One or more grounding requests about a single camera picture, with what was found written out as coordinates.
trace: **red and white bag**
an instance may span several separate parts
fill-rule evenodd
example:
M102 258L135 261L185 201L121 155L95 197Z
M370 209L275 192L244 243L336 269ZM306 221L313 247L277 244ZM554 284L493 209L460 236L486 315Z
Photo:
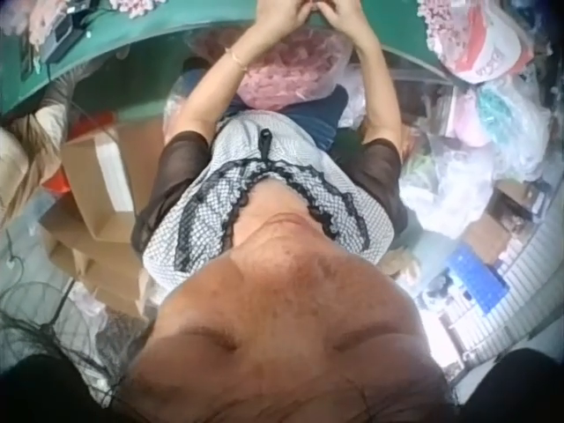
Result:
M471 84L519 73L533 57L531 39L497 0L418 1L427 45Z

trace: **brown cardboard box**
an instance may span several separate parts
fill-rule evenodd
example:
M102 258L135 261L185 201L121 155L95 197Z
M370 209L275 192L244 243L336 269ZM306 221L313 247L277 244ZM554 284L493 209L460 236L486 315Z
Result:
M47 257L56 267L67 275L77 278L78 273L74 264L72 249L59 242L47 230L42 229L43 246L47 252Z
M503 180L495 184L495 188L511 198L517 204L530 210L538 198L539 191L528 183Z
M121 311L126 315L131 315L133 317L145 318L145 303L146 297L149 293L149 286L152 283L149 274L146 271L142 271L139 274L138 283L141 286L141 290L144 295L139 300L132 300L128 298L123 298L115 293L104 289L103 287L98 287L94 291L94 298L108 307L116 311Z
M495 265L508 247L511 234L487 212L464 232L463 240L485 264Z
M163 147L161 119L106 127L63 146L64 171L95 240L130 241L134 210L148 203Z
M144 300L128 300L120 297L119 295L115 295L104 288L96 288L94 291L94 298L115 311L120 311L132 317L145 318Z
M41 225L53 263L85 282L91 292L102 287L124 298L143 298L145 289L138 280L142 264L131 246L94 240L71 196L51 207L41 218Z

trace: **bracelet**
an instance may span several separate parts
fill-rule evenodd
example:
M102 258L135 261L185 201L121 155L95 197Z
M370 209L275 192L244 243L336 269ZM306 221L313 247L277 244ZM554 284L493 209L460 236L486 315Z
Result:
M230 48L226 48L226 53L231 56L233 61L237 63L244 72L247 72L249 70L249 67L246 66L245 63L243 63L243 61Z

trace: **black sheer sleeve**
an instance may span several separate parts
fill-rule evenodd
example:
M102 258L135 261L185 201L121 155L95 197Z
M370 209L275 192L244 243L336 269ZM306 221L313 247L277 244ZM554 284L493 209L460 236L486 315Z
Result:
M341 168L388 213L396 235L407 227L407 209L399 197L402 162L397 148L379 138L364 144Z
M208 166L211 157L205 138L194 131L176 135L165 147L160 155L151 199L138 214L131 235L131 245L140 256L160 222Z

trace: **pile of bags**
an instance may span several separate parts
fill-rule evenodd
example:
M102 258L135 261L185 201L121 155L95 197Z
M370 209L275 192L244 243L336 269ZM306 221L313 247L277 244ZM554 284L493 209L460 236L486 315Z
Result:
M400 181L421 225L456 239L485 211L495 181L542 175L551 112L541 105L531 37L491 0L418 0L427 44L471 84L423 122Z

